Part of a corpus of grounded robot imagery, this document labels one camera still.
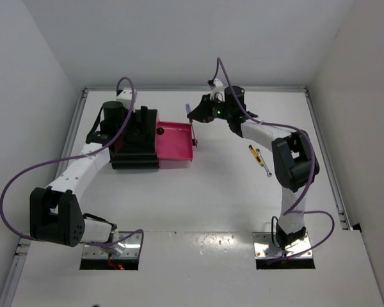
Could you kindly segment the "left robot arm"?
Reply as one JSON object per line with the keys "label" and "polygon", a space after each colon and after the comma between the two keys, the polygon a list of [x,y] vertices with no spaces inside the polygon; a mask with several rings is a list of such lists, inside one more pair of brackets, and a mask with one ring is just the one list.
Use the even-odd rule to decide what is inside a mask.
{"label": "left robot arm", "polygon": [[81,210],[79,201],[96,174],[113,169],[157,168],[157,110],[113,100],[103,103],[76,159],[47,187],[29,197],[33,239],[75,247],[118,243],[117,225]]}

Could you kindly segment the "pink top drawer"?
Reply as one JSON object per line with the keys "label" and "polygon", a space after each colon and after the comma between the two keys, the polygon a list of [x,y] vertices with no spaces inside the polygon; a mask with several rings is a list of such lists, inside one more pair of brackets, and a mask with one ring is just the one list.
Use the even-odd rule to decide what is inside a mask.
{"label": "pink top drawer", "polygon": [[157,135],[163,135],[164,134],[164,127],[163,127],[161,120],[159,118],[159,113],[156,114],[156,134]]}

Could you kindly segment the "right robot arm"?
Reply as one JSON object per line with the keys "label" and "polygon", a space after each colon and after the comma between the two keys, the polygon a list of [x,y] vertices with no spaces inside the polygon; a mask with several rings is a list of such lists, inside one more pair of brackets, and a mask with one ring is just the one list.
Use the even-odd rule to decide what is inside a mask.
{"label": "right robot arm", "polygon": [[223,98],[218,91],[205,94],[194,109],[186,106],[187,118],[200,123],[225,120],[229,129],[269,150],[275,177],[282,187],[281,213],[276,219],[274,243],[284,249],[306,233],[306,193],[319,173],[319,164],[308,134],[296,127],[262,122],[246,109],[244,89],[228,86]]}

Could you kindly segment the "black drawer cabinet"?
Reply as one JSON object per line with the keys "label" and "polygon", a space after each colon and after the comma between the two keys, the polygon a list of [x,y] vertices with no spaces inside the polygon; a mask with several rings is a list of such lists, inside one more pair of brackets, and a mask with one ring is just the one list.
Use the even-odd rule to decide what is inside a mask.
{"label": "black drawer cabinet", "polygon": [[131,115],[121,136],[110,146],[113,169],[158,169],[157,109],[141,106]]}

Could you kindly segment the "pink drawer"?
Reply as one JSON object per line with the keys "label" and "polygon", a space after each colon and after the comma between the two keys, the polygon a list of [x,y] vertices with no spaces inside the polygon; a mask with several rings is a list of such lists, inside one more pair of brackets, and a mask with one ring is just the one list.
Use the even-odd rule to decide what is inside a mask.
{"label": "pink drawer", "polygon": [[159,113],[156,114],[156,134],[157,135],[163,135],[164,134],[164,127],[163,127],[161,120],[159,118]]}
{"label": "pink drawer", "polygon": [[193,160],[193,144],[190,123],[161,121],[164,134],[155,140],[159,160]]}
{"label": "pink drawer", "polygon": [[186,169],[189,168],[191,161],[187,160],[167,160],[162,159],[159,161],[160,169]]}

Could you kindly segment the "pink bottom drawer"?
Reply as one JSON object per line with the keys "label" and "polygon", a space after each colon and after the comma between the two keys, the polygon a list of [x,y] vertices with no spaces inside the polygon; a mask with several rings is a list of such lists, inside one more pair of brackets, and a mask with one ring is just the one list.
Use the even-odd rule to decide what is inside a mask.
{"label": "pink bottom drawer", "polygon": [[191,161],[187,160],[167,160],[162,159],[159,161],[160,169],[186,169],[189,168]]}

